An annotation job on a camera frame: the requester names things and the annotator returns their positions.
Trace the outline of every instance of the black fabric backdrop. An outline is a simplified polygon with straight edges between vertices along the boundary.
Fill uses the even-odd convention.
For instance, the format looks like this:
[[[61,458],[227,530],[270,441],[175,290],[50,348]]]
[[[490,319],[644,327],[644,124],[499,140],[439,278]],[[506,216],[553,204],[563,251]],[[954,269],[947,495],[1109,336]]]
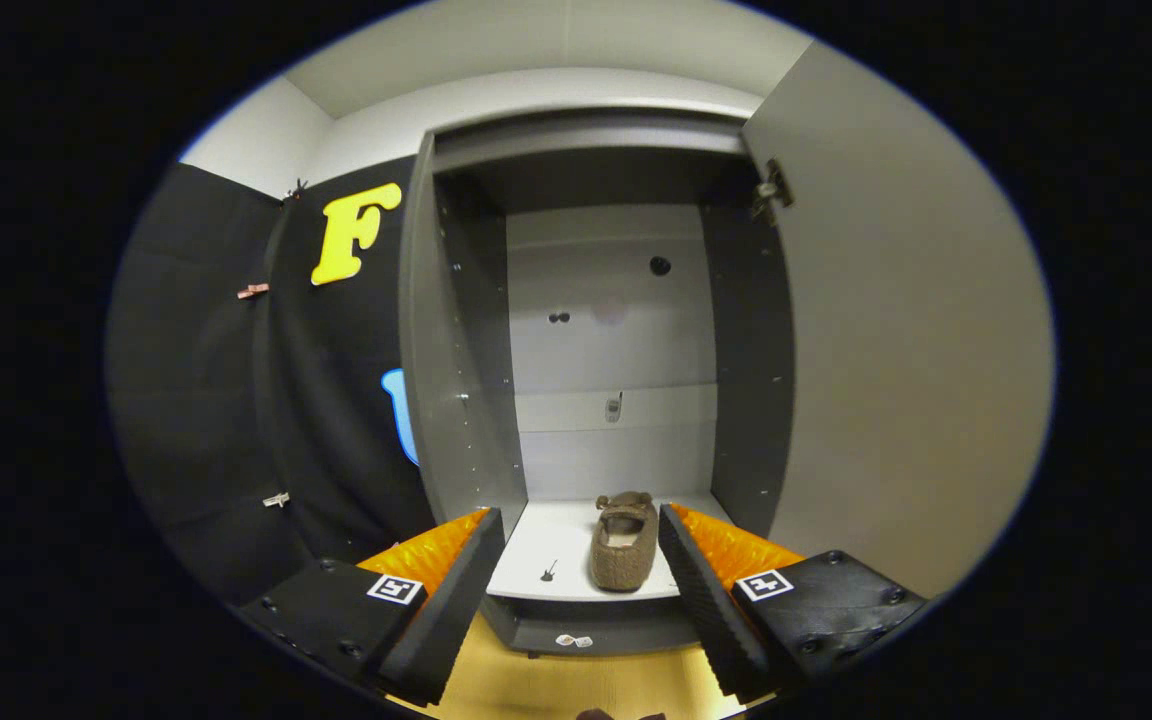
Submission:
[[[106,382],[119,454],[185,568],[245,602],[311,559],[262,499],[283,486],[257,433],[252,327],[278,202],[174,165],[141,215],[109,302]]]
[[[380,386],[401,365],[402,205],[382,214],[357,275],[310,283],[323,205],[404,187],[412,162],[333,179],[282,210],[177,164],[129,242],[106,346],[120,454],[166,541],[226,602],[313,556],[356,562],[433,526]],[[237,300],[259,282],[270,293]],[[291,501],[265,507],[279,492]]]
[[[314,286],[328,202],[410,182],[415,156],[312,185],[289,213],[270,278],[270,393],[293,515],[320,555],[355,562],[434,526],[380,377],[401,366],[397,243],[406,204],[381,210],[358,274]]]

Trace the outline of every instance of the cabinet door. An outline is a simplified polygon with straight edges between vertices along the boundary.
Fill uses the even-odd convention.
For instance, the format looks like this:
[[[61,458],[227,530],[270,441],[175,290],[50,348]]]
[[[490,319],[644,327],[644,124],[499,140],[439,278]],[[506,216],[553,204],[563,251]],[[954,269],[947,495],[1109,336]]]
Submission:
[[[819,41],[744,137],[794,196],[773,210],[796,377],[770,539],[943,592],[1005,529],[1046,437],[1055,340],[1025,229],[952,131]]]

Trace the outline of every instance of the sticker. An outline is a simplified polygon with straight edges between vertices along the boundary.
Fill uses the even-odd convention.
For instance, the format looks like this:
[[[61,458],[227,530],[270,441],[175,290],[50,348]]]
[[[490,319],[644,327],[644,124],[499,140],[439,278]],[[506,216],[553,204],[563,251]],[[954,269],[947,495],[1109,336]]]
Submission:
[[[378,600],[388,600],[397,605],[411,605],[412,598],[420,592],[419,579],[396,578],[393,575],[381,575],[380,579],[371,585],[367,596]]]
[[[773,594],[790,592],[794,589],[794,585],[783,575],[776,573],[776,570],[750,575],[748,578],[736,579],[736,583],[740,584],[742,591],[745,591],[750,600],[755,602],[767,600]]]
[[[380,232],[380,209],[397,209],[402,200],[402,188],[389,182],[328,202],[323,209],[328,218],[323,255],[310,273],[310,282],[320,286],[357,275],[362,260],[353,255],[353,243],[357,242],[359,250],[372,247]]]
[[[391,404],[394,406],[394,427],[397,429],[397,445],[402,446],[403,455],[412,461],[412,465],[420,465],[416,457],[416,437],[412,434],[412,419],[407,414],[407,381],[403,378],[403,369],[394,367],[388,373],[380,376],[380,387],[389,393]]]

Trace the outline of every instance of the shoe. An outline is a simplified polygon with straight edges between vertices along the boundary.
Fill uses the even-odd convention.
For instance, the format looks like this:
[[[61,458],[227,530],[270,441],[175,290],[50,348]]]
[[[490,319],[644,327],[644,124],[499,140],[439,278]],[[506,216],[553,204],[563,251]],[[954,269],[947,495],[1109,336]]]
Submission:
[[[594,584],[605,591],[634,592],[643,588],[655,560],[657,529],[660,525],[652,497],[645,492],[622,492],[598,497],[594,507],[602,510],[589,568]]]

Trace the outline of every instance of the open cabinet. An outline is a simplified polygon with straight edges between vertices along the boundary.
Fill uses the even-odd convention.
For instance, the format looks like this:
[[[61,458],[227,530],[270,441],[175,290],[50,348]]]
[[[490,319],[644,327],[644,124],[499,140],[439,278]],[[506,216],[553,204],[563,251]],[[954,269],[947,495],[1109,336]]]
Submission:
[[[659,547],[643,588],[594,586],[599,495],[771,528],[790,295],[740,122],[554,111],[432,132],[417,159],[399,328],[420,475],[435,518],[503,510],[484,612],[509,647],[696,642]]]
[[[635,593],[591,583],[599,495],[846,548],[927,597],[1023,495],[1053,373],[1028,237],[952,132],[836,51],[809,47],[752,118],[438,129],[408,202],[420,475],[439,521],[502,509],[483,611],[509,647],[695,642],[659,551]]]

